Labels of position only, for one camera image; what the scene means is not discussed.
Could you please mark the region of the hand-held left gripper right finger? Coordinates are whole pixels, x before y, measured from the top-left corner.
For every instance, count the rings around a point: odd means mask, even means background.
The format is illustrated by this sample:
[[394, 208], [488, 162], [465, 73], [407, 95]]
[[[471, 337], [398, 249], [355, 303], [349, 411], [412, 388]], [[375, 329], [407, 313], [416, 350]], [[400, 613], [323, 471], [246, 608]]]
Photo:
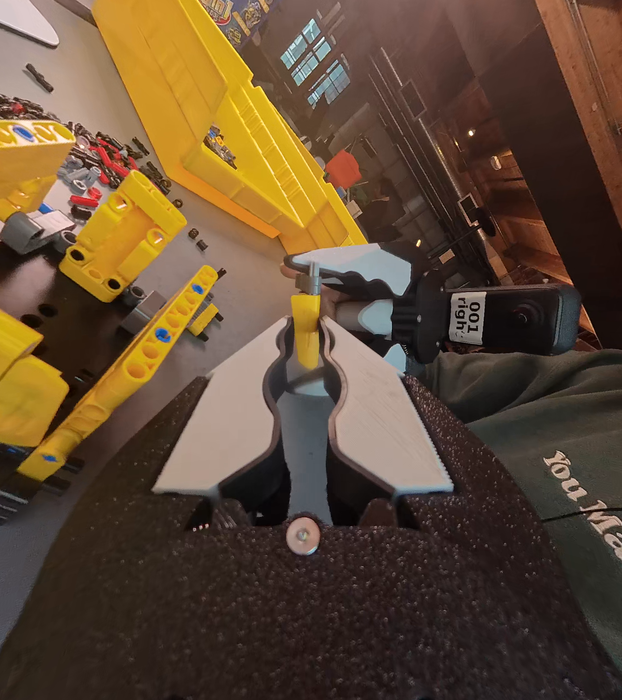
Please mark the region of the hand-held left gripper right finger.
[[356, 337], [321, 321], [325, 384], [335, 407], [328, 486], [340, 499], [450, 494], [454, 484], [404, 385], [404, 375]]

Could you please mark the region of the heap of grey blue lego parts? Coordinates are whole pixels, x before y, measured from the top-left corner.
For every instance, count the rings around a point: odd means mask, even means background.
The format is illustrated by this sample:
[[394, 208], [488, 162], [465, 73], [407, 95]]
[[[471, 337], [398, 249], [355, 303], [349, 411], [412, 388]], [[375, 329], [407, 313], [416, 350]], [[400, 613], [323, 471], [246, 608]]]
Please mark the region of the heap of grey blue lego parts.
[[213, 124], [204, 137], [204, 145], [217, 155], [223, 162], [237, 170], [235, 154], [225, 144], [220, 128]]

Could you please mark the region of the robot kit box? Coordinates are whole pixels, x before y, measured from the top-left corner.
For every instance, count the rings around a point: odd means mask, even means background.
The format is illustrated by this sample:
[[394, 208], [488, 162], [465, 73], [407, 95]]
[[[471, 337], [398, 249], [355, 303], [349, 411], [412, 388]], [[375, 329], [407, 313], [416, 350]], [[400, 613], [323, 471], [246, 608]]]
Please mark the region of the robot kit box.
[[243, 48], [267, 23], [280, 1], [200, 1], [236, 50]]

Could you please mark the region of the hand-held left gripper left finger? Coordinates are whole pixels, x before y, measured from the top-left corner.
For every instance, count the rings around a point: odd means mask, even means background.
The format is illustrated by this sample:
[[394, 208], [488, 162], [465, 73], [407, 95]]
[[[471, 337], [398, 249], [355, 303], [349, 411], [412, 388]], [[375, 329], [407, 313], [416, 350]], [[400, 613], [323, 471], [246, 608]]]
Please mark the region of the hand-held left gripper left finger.
[[288, 475], [277, 401], [293, 350], [284, 316], [206, 376], [154, 494], [270, 498]]

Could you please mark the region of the yellow lego beam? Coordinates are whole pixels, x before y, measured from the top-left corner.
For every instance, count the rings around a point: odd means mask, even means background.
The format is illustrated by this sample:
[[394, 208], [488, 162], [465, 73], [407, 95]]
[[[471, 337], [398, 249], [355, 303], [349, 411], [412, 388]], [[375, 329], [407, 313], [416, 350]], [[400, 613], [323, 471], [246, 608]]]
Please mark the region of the yellow lego beam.
[[314, 370], [320, 354], [318, 321], [321, 296], [298, 293], [291, 297], [290, 302], [298, 361], [307, 370]]

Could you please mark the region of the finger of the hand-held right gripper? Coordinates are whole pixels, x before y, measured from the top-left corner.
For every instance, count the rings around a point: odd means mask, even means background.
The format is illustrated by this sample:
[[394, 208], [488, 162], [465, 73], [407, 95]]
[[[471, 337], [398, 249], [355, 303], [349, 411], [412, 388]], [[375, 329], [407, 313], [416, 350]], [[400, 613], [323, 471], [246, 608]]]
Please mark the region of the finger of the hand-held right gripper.
[[337, 323], [356, 334], [391, 335], [393, 300], [345, 301], [337, 304]]
[[377, 283], [394, 297], [402, 296], [412, 282], [412, 264], [380, 244], [324, 248], [287, 256], [283, 264], [296, 274], [308, 275], [309, 264], [320, 265], [325, 285], [367, 286]]

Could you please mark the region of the dark framed window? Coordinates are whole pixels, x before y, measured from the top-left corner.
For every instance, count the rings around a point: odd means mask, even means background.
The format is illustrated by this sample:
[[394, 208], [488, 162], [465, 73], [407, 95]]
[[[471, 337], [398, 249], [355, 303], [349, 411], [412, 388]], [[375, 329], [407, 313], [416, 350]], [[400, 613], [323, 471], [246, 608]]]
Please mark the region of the dark framed window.
[[331, 105], [350, 86], [349, 62], [317, 18], [306, 23], [279, 58], [293, 92], [312, 109]]

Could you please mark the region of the person's right forearm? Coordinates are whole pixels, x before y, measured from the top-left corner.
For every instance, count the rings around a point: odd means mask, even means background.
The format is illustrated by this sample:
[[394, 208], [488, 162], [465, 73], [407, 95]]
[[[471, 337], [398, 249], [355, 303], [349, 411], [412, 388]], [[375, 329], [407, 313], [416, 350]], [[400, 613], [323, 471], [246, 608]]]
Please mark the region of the person's right forearm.
[[622, 430], [622, 351], [444, 353], [418, 380], [464, 424], [515, 427], [562, 438]]

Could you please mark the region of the yellow divided parts bin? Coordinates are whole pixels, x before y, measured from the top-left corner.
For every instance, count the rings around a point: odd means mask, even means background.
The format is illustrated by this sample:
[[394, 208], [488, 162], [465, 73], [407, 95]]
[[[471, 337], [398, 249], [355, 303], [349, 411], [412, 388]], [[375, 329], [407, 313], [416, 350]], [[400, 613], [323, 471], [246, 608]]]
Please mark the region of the yellow divided parts bin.
[[[199, 1], [94, 1], [92, 14], [170, 180], [288, 253], [367, 243]], [[204, 145], [213, 124], [237, 170]]]

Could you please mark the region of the grey ribbed lego subassembly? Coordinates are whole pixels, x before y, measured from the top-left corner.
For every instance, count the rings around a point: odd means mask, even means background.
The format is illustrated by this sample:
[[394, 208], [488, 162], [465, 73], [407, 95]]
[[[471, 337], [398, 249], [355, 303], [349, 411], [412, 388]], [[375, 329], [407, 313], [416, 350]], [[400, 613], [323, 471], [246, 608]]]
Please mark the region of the grey ribbed lego subassembly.
[[213, 321], [220, 325], [224, 321], [224, 318], [220, 313], [219, 308], [214, 304], [213, 292], [212, 288], [210, 288], [200, 306], [194, 313], [192, 320], [189, 322], [187, 331], [193, 337], [206, 343], [209, 341], [207, 329], [210, 327]]

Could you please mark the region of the orange fabric item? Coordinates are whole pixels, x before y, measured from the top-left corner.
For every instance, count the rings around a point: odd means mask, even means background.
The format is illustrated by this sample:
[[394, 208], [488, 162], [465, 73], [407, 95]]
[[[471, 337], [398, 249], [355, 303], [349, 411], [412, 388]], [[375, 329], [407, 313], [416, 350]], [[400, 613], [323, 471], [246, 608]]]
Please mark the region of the orange fabric item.
[[325, 165], [325, 175], [333, 188], [348, 189], [360, 181], [362, 174], [356, 158], [347, 150], [341, 149]]

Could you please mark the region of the black lego pin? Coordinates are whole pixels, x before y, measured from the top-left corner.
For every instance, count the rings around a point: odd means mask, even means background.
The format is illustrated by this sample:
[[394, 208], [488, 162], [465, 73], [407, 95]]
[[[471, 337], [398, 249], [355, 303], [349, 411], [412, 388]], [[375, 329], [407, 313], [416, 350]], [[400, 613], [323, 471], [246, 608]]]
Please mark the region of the black lego pin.
[[24, 70], [31, 78], [47, 93], [52, 94], [54, 92], [54, 86], [44, 77], [44, 75], [38, 71], [34, 65], [27, 63]]

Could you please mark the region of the yellow lego robot model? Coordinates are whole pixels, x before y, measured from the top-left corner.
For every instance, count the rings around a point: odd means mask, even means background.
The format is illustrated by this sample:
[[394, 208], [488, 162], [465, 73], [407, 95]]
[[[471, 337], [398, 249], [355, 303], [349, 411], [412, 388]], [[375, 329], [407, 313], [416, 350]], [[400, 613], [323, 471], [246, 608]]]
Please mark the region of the yellow lego robot model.
[[155, 376], [218, 280], [200, 268], [173, 297], [134, 285], [185, 227], [137, 170], [74, 215], [45, 208], [59, 175], [91, 184], [52, 120], [0, 120], [0, 525], [40, 491], [62, 494], [71, 456]]

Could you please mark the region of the person's green hoodie torso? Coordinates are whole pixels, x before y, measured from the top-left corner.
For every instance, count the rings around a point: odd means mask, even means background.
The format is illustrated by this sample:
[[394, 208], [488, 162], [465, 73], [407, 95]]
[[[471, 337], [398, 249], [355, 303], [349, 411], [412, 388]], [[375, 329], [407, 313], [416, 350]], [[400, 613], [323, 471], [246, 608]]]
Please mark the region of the person's green hoodie torso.
[[541, 518], [585, 617], [622, 671], [622, 430], [562, 438], [473, 426]]

